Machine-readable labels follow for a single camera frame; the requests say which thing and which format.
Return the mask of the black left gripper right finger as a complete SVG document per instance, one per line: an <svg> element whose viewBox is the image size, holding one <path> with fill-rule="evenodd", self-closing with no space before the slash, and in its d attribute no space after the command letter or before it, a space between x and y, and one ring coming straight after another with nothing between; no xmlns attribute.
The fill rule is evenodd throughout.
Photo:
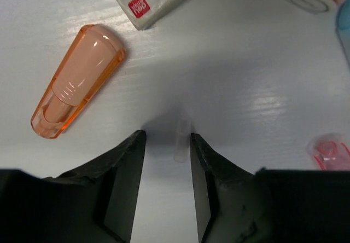
<svg viewBox="0 0 350 243"><path fill-rule="evenodd" d="M252 174L190 136L199 242L349 242L349 172Z"/></svg>

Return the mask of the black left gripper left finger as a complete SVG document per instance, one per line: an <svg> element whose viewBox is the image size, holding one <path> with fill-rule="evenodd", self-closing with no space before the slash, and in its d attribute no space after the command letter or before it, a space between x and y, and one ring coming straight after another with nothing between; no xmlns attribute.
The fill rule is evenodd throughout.
<svg viewBox="0 0 350 243"><path fill-rule="evenodd" d="M1 242L129 242L147 136L58 177L1 170Z"/></svg>

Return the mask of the clear pen cap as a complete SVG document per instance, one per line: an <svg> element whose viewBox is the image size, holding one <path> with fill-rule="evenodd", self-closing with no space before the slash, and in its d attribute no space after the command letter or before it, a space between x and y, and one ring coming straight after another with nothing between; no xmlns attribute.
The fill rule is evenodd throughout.
<svg viewBox="0 0 350 243"><path fill-rule="evenodd" d="M176 145L174 152L174 159L176 162L184 163L188 158L190 132L190 121L187 118L181 117L176 128Z"/></svg>

